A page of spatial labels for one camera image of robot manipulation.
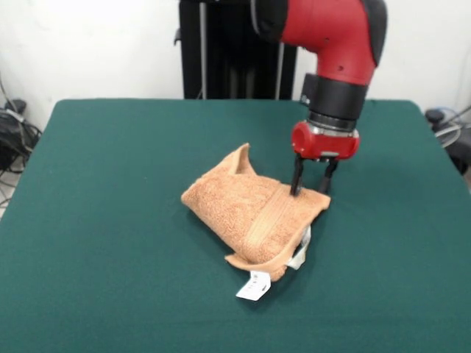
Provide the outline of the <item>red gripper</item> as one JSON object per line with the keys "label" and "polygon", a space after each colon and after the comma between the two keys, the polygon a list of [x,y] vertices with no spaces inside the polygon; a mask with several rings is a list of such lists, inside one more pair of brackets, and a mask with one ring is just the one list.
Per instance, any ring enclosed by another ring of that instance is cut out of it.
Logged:
{"label": "red gripper", "polygon": [[297,155],[290,194],[298,195],[301,191],[304,159],[334,159],[329,160],[318,189],[320,193],[328,193],[339,164],[338,160],[347,160],[355,155],[360,146],[360,135],[357,129],[352,132],[340,132],[321,128],[309,121],[301,121],[291,132],[291,146]]}

